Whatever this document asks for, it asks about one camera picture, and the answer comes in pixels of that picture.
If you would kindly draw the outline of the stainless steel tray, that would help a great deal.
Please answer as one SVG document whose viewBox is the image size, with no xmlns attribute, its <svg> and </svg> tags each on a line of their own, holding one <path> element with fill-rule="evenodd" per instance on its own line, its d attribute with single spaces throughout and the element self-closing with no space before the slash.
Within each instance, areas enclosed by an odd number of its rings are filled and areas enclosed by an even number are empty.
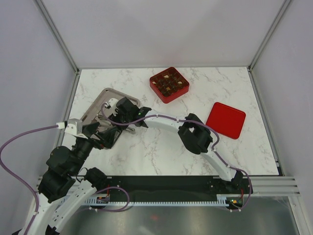
<svg viewBox="0 0 313 235">
<path fill-rule="evenodd" d="M 101 110 L 101 105 L 105 102 L 109 101 L 111 98 L 116 98 L 118 100 L 121 100 L 122 98 L 128 98 L 133 104 L 136 106 L 140 106 L 141 103 L 139 99 L 134 98 L 130 95 L 127 95 L 125 93 L 119 92 L 117 90 L 114 90 L 112 88 L 105 88 L 100 95 L 96 98 L 96 100 L 91 104 L 91 106 L 87 109 L 85 114 L 82 116 L 81 120 L 83 122 L 83 125 L 91 124 L 94 122 L 97 122 L 95 120 L 97 114 L 101 114 L 103 116 L 109 117 L 114 113 L 113 109 L 106 109 L 104 108 Z"/>
</svg>

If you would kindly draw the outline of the stainless steel tongs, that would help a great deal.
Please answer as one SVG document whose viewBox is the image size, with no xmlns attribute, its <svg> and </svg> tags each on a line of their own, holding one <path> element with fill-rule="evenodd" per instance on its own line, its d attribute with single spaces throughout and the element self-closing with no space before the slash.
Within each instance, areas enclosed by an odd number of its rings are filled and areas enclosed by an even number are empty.
<svg viewBox="0 0 313 235">
<path fill-rule="evenodd" d="M 98 127 L 98 131 L 99 132 L 104 132 L 110 128 L 115 127 L 115 125 L 113 125 L 112 123 L 110 123 L 108 120 L 106 120 L 103 115 L 101 114 L 97 114 L 96 121 L 98 121 L 100 123 L 99 127 Z M 126 127 L 124 129 L 124 131 L 129 132 L 130 134 L 135 134 L 135 129 L 132 127 Z"/>
</svg>

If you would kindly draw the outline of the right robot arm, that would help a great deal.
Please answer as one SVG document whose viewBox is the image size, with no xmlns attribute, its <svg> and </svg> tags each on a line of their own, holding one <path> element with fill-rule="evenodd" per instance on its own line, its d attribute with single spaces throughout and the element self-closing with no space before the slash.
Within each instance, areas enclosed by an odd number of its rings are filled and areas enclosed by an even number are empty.
<svg viewBox="0 0 313 235">
<path fill-rule="evenodd" d="M 203 124 L 195 114 L 190 113 L 185 118 L 168 116 L 149 107 L 139 108 L 126 97 L 110 99 L 107 107 L 113 111 L 110 122 L 119 127 L 135 125 L 178 134 L 189 152 L 201 155 L 213 166 L 224 181 L 227 192 L 235 193 L 241 188 L 243 172 L 227 163 L 217 152 L 215 146 L 220 140 L 218 134 Z"/>
</svg>

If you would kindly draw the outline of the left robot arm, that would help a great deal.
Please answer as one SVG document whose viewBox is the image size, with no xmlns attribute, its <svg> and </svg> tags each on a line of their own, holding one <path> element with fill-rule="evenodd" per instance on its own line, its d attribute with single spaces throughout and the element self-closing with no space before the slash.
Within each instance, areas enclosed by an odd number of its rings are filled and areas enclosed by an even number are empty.
<svg viewBox="0 0 313 235">
<path fill-rule="evenodd" d="M 15 232 L 17 235 L 58 235 L 86 199 L 94 193 L 111 189 L 107 176 L 94 167 L 87 170 L 76 191 L 60 205 L 76 182 L 74 176 L 78 175 L 90 152 L 94 148 L 106 148 L 107 141 L 103 133 L 98 132 L 98 122 L 82 125 L 79 120 L 70 119 L 57 125 L 76 138 L 75 145 L 71 149 L 58 146 L 52 150 L 46 162 L 48 170 L 42 177 L 38 191 L 33 192 L 34 212 L 25 226 Z"/>
</svg>

